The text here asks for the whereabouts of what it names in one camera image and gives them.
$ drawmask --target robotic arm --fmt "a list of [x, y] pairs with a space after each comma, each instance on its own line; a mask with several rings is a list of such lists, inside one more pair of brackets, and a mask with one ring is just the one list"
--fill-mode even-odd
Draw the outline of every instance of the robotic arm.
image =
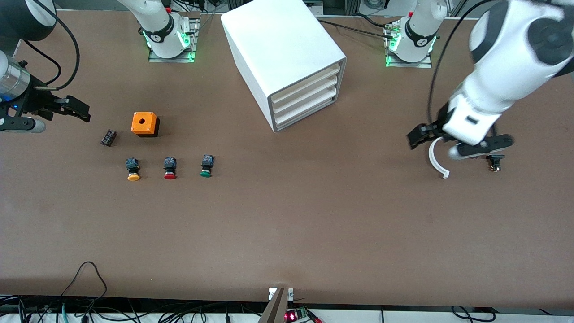
[[417, 0], [412, 14], [393, 23], [398, 25], [399, 32], [389, 50], [403, 61], [422, 61], [432, 50], [436, 32], [446, 16], [446, 0]]
[[[173, 58], [191, 46], [189, 18], [168, 13], [160, 0], [118, 1], [135, 15], [157, 56]], [[0, 36], [43, 40], [56, 25], [55, 15], [53, 0], [0, 0]], [[43, 132], [45, 123], [22, 116], [27, 113], [49, 121], [54, 113], [90, 121], [88, 105], [70, 95], [53, 95], [59, 88], [46, 86], [26, 70], [26, 65], [0, 51], [0, 132]]]
[[160, 0], [118, 0], [134, 14], [149, 48], [161, 58], [181, 54], [191, 43], [189, 18], [168, 13]]
[[574, 70], [573, 8], [508, 0], [484, 13], [470, 37], [474, 71], [441, 108], [437, 121], [407, 135], [411, 149], [445, 137], [459, 142], [449, 151], [459, 160], [511, 146], [510, 135], [487, 137], [488, 131], [517, 100]]

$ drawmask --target electronic component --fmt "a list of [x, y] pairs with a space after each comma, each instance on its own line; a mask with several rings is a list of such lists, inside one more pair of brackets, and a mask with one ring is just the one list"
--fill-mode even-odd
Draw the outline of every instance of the electronic component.
[[298, 321], [307, 316], [307, 309], [305, 307], [300, 307], [298, 309], [288, 310], [285, 313], [285, 322], [292, 323]]
[[165, 169], [165, 179], [175, 179], [176, 176], [177, 161], [173, 157], [164, 158], [164, 169]]
[[499, 172], [501, 170], [501, 159], [503, 159], [504, 157], [505, 157], [504, 155], [497, 155], [497, 154], [486, 156], [486, 159], [488, 159], [488, 161], [490, 162], [490, 170], [492, 170], [493, 172]]
[[136, 181], [139, 180], [139, 161], [135, 158], [126, 159], [126, 169], [127, 169], [127, 180]]
[[203, 155], [201, 161], [201, 175], [202, 177], [211, 177], [211, 168], [214, 166], [214, 157], [211, 155]]
[[160, 132], [160, 119], [153, 112], [135, 112], [131, 121], [131, 132], [138, 137], [157, 137]]
[[112, 145], [112, 143], [114, 142], [115, 136], [117, 136], [117, 135], [118, 135], [118, 133], [116, 131], [108, 129], [108, 132], [106, 133], [106, 135], [104, 136], [104, 139], [102, 139], [102, 142], [100, 142], [100, 143], [104, 146], [109, 147]]

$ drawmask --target white robotic arm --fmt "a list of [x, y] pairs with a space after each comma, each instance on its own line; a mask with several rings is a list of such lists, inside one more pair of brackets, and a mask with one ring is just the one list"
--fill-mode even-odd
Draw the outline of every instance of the white robotic arm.
[[417, 0], [412, 15], [393, 23], [399, 26], [399, 32], [389, 50], [403, 61], [422, 61], [431, 51], [436, 32], [446, 16], [446, 0]]
[[514, 102], [550, 78], [574, 70], [574, 11], [528, 0], [501, 1], [477, 22], [470, 37], [474, 71], [457, 87], [438, 120], [408, 134], [411, 149], [444, 136], [459, 143], [449, 156], [487, 155], [512, 145], [488, 131]]
[[160, 0], [118, 0], [138, 20], [148, 46], [161, 58], [173, 58], [190, 46], [189, 18], [168, 13]]

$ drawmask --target white curved plastic part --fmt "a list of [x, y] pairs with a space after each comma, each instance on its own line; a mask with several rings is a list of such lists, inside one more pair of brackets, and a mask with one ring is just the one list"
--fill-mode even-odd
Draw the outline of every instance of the white curved plastic part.
[[448, 178], [448, 175], [450, 175], [451, 172], [450, 172], [448, 169], [446, 169], [446, 168], [444, 168], [443, 166], [441, 166], [441, 165], [439, 164], [439, 162], [436, 160], [436, 157], [435, 157], [435, 145], [436, 145], [436, 143], [437, 143], [439, 140], [441, 140], [441, 139], [442, 139], [442, 137], [439, 137], [439, 138], [435, 139], [435, 140], [430, 144], [430, 146], [429, 146], [429, 160], [430, 160], [430, 163], [432, 164], [432, 166], [433, 166], [436, 170], [438, 170], [439, 172], [442, 173], [443, 178], [444, 178], [444, 179], [447, 179], [447, 178]]

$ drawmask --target green led light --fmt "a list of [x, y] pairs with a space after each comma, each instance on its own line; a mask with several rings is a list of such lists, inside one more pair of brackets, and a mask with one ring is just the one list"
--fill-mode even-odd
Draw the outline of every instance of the green led light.
[[432, 52], [432, 47], [435, 45], [435, 41], [436, 41], [436, 36], [433, 38], [433, 40], [430, 42], [430, 47], [429, 47], [429, 53]]
[[186, 34], [182, 34], [180, 32], [177, 32], [177, 37], [180, 39], [181, 45], [183, 47], [189, 46], [189, 36], [187, 36]]

